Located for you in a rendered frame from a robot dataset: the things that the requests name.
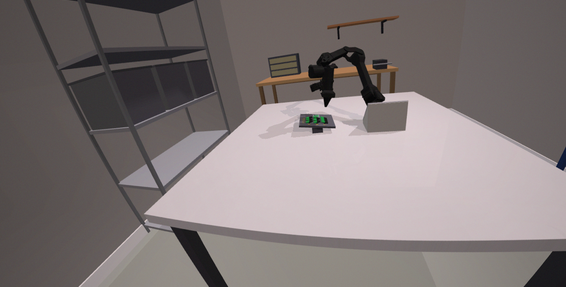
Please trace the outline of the dark grey switch panel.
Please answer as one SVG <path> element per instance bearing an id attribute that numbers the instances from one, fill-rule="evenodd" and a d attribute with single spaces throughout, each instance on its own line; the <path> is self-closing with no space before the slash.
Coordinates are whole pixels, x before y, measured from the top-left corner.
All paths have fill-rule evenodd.
<path id="1" fill-rule="evenodd" d="M 313 128 L 314 133 L 323 133 L 323 128 L 336 128 L 332 115 L 300 114 L 299 127 Z"/>

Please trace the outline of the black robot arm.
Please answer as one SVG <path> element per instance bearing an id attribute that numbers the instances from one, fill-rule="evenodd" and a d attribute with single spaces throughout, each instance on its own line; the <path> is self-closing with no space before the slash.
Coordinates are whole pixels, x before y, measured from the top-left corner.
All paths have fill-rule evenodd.
<path id="1" fill-rule="evenodd" d="M 347 56 L 347 53 L 353 53 L 351 57 Z M 364 99 L 366 105 L 368 103 L 379 103 L 385 101 L 385 97 L 376 86 L 372 84 L 370 75 L 365 66 L 365 53 L 362 49 L 356 47 L 343 47 L 333 53 L 322 53 L 317 60 L 317 65 L 309 65 L 309 78 L 310 79 L 320 79 L 327 78 L 331 79 L 334 76 L 334 68 L 338 68 L 337 65 L 331 64 L 331 62 L 344 57 L 348 62 L 354 65 L 359 73 L 361 82 L 363 84 L 363 89 L 360 91 L 362 98 Z M 331 65 L 329 65 L 331 64 Z M 311 92 L 315 90 L 323 90 L 323 81 L 320 80 L 319 83 L 314 83 L 310 85 Z"/>

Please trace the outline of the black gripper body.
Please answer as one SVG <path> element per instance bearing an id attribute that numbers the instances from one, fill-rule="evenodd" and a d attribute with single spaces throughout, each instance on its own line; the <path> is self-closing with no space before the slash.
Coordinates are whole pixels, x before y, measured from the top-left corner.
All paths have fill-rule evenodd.
<path id="1" fill-rule="evenodd" d="M 323 81 L 323 91 L 321 93 L 321 96 L 323 98 L 334 98 L 335 93 L 333 91 L 333 83 L 334 83 L 333 78 L 331 79 L 323 78 L 322 81 Z"/>

